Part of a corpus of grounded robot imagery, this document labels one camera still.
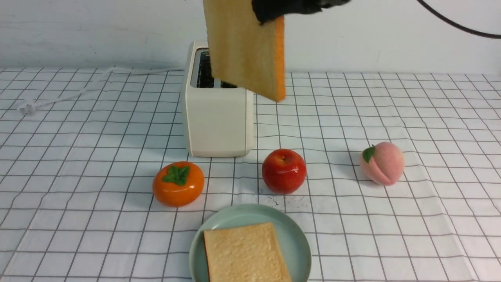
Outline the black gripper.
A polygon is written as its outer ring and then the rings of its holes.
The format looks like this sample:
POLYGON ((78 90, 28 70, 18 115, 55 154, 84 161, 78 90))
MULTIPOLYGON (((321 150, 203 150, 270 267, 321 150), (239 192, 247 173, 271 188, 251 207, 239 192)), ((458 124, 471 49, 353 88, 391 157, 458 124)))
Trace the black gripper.
POLYGON ((252 10, 260 25, 287 14, 315 14, 346 5, 350 0, 253 0, 252 10))

